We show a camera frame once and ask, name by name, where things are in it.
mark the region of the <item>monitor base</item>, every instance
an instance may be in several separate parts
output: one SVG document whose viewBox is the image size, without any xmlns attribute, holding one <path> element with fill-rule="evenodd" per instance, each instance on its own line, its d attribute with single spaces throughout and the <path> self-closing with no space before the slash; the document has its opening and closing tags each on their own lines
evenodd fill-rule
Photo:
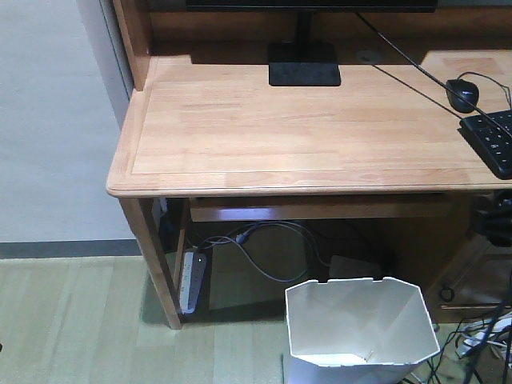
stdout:
<svg viewBox="0 0 512 384">
<path fill-rule="evenodd" d="M 270 44 L 271 86 L 340 86 L 336 51 L 331 44 Z"/>
</svg>

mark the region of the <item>white trash can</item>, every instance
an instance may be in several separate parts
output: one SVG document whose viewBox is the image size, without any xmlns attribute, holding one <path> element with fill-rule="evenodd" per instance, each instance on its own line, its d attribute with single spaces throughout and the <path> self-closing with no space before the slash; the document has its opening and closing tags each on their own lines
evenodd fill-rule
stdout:
<svg viewBox="0 0 512 384">
<path fill-rule="evenodd" d="M 396 384 L 439 352 L 420 289 L 396 278 L 286 290 L 286 384 Z"/>
</svg>

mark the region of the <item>black keyboard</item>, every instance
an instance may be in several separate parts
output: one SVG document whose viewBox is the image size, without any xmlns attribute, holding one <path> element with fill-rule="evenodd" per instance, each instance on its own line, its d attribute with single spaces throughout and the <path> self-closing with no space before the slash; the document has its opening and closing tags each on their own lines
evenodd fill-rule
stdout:
<svg viewBox="0 0 512 384">
<path fill-rule="evenodd" d="M 512 134 L 512 110 L 488 114 L 504 130 Z M 489 169 L 501 180 L 512 178 L 512 137 L 501 132 L 483 116 L 475 115 L 460 121 L 459 132 Z"/>
</svg>

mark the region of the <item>computer mouse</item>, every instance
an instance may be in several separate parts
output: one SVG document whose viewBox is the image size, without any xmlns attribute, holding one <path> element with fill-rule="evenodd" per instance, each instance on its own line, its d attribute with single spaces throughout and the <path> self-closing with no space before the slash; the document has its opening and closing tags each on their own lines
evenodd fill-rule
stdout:
<svg viewBox="0 0 512 384">
<path fill-rule="evenodd" d="M 474 111 L 474 108 L 467 102 L 470 102 L 474 106 L 477 105 L 480 93 L 478 92 L 478 87 L 475 84 L 462 80 L 461 78 L 457 78 L 447 80 L 446 88 L 452 90 L 459 96 L 457 97 L 455 94 L 446 90 L 446 96 L 448 96 L 448 101 L 454 110 L 462 114 L 468 114 L 469 112 Z"/>
</svg>

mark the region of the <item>gray baseboard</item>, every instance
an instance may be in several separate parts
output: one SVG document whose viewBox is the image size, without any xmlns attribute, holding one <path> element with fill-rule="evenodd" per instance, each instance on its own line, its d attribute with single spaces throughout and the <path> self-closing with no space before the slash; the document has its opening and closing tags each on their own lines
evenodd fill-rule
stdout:
<svg viewBox="0 0 512 384">
<path fill-rule="evenodd" d="M 135 256 L 140 254 L 135 240 L 0 243 L 0 259 L 82 258 L 87 256 Z"/>
</svg>

